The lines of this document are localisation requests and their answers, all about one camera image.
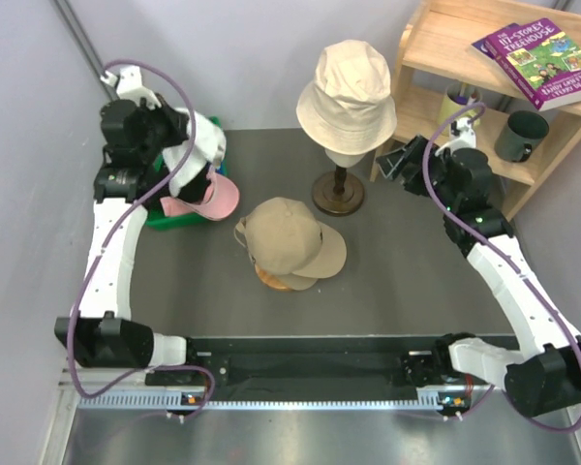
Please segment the cream bucket hat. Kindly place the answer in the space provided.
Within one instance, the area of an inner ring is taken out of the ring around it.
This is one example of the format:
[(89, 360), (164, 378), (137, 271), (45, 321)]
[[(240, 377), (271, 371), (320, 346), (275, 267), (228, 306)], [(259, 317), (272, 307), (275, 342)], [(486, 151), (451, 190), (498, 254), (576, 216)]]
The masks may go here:
[(369, 43), (344, 40), (327, 46), (299, 96), (297, 120), (323, 148), (364, 154), (391, 138), (397, 127), (390, 85), (388, 64)]

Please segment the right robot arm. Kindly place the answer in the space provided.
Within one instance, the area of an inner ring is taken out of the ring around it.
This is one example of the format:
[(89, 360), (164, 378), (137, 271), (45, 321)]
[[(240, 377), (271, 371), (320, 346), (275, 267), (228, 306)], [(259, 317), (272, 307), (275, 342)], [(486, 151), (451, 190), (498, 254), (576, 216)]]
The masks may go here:
[[(483, 278), (517, 340), (508, 350), (470, 333), (447, 334), (432, 349), (435, 376), (447, 384), (477, 377), (528, 419), (581, 405), (581, 333), (555, 308), (511, 225), (489, 202), (486, 155), (461, 139), (435, 148), (417, 136), (376, 164), (385, 178), (435, 202), (448, 237)], [(579, 428), (581, 414), (569, 429)]]

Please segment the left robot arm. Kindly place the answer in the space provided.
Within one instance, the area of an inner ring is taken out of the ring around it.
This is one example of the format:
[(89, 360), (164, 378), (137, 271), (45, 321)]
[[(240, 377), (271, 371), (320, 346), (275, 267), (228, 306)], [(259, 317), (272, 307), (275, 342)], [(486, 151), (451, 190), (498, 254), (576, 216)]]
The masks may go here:
[(180, 336), (154, 332), (132, 319), (132, 272), (148, 216), (147, 192), (161, 179), (155, 163), (163, 149), (187, 140), (188, 115), (163, 97), (116, 100), (100, 110), (104, 162), (93, 181), (94, 226), (82, 299), (71, 317), (54, 324), (57, 340), (85, 368), (166, 365), (179, 384), (199, 375), (199, 359)]

